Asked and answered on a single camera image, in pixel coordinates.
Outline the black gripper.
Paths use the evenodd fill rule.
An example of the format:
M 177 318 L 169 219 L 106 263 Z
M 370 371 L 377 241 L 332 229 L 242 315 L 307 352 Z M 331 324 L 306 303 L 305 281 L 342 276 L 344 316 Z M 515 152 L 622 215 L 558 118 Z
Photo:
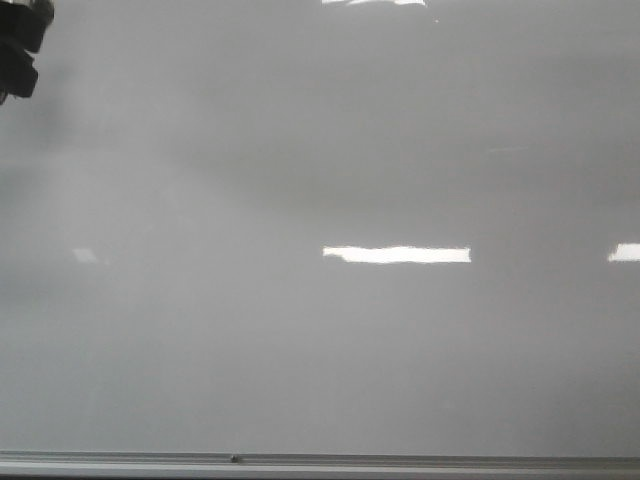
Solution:
M 1 2 L 1 104 L 33 95 L 39 78 L 33 55 L 53 20 L 53 1 Z

